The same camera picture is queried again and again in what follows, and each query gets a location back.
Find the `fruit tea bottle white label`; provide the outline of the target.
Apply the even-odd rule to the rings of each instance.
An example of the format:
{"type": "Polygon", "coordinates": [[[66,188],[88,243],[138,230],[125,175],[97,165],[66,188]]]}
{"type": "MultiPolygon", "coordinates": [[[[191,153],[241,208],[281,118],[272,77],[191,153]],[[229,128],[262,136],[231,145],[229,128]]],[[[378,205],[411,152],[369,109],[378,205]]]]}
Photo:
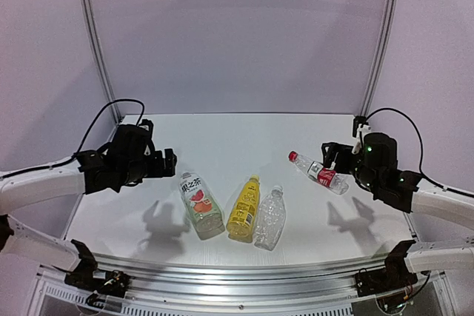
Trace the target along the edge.
{"type": "Polygon", "coordinates": [[[224,217],[204,179],[195,172],[184,172],[179,181],[181,199],[198,237],[205,241],[224,231],[224,217]]]}

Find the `yellow drink bottle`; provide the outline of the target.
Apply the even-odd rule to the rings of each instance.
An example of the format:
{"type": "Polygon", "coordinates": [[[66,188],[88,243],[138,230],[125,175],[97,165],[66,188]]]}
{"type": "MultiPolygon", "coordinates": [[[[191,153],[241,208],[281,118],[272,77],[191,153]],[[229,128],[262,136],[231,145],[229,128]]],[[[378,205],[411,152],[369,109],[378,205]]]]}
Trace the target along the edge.
{"type": "Polygon", "coordinates": [[[230,239],[242,243],[253,242],[259,202],[260,177],[251,175],[241,189],[227,220],[226,230],[230,239]]]}

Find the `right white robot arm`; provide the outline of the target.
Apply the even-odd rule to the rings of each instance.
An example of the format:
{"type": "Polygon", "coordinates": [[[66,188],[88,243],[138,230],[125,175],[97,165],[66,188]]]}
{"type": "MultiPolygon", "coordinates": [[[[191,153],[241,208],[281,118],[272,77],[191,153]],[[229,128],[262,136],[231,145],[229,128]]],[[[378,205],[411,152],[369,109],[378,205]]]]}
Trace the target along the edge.
{"type": "MultiPolygon", "coordinates": [[[[420,173],[399,170],[397,142],[390,136],[372,132],[358,138],[352,146],[328,142],[322,144],[321,150],[325,167],[353,176],[374,200],[398,211],[429,215],[473,228],[473,194],[439,187],[420,173]]],[[[386,257],[385,265],[387,269],[410,274],[472,269],[473,239],[402,241],[386,257]]]]}

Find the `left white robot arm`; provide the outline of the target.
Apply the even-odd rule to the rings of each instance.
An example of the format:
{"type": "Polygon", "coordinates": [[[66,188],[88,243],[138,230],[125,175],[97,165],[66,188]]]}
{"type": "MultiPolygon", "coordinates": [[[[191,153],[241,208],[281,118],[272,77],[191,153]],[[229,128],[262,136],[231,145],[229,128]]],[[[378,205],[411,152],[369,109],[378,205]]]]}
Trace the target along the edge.
{"type": "Polygon", "coordinates": [[[67,274],[93,274],[97,262],[89,248],[75,239],[47,234],[18,213],[60,198],[79,198],[110,190],[119,193],[149,179],[176,173],[173,149],[158,150],[153,123],[118,127],[111,141],[98,149],[79,149],[70,158],[1,174],[1,253],[28,258],[67,274]]]}

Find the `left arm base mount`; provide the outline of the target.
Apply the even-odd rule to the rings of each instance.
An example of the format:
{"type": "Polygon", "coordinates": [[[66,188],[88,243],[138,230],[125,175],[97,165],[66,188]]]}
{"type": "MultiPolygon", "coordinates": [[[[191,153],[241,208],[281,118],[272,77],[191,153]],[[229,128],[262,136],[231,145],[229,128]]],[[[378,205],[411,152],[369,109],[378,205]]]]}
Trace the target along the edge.
{"type": "Polygon", "coordinates": [[[64,282],[92,292],[86,299],[88,306],[103,302],[101,295],[124,298],[130,285],[130,276],[119,270],[100,269],[93,253],[84,243],[77,240],[71,240],[71,243],[77,249],[79,264],[72,272],[66,272],[64,282]]]}

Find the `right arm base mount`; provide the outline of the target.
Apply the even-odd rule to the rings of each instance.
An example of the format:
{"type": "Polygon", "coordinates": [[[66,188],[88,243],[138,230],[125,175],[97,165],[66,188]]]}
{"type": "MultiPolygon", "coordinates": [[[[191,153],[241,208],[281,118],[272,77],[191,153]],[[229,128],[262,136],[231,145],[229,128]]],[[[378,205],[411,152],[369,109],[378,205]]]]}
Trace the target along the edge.
{"type": "Polygon", "coordinates": [[[381,268],[360,269],[354,276],[358,297],[374,296],[378,309],[384,315],[402,315],[406,306],[430,281],[430,271],[421,272],[426,277],[423,284],[415,289],[418,282],[416,272],[410,272],[404,259],[415,240],[399,242],[384,259],[381,268]]]}

